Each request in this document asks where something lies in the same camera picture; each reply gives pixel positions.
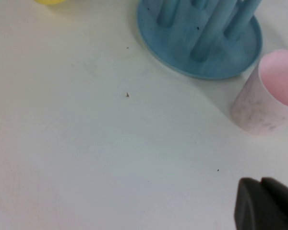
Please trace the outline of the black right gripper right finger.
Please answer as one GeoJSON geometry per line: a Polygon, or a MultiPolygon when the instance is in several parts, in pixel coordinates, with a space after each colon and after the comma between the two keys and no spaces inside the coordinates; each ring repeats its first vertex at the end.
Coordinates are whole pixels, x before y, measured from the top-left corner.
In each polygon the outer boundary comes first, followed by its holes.
{"type": "Polygon", "coordinates": [[[262,178],[261,184],[288,219],[288,187],[271,177],[262,178]]]}

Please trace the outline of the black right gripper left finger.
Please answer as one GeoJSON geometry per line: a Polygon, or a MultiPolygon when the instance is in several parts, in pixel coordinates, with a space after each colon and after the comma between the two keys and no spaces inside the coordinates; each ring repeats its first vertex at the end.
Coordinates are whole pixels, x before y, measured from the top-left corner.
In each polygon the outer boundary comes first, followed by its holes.
{"type": "Polygon", "coordinates": [[[288,219],[261,181],[241,178],[234,220],[238,230],[288,230],[288,219]]]}

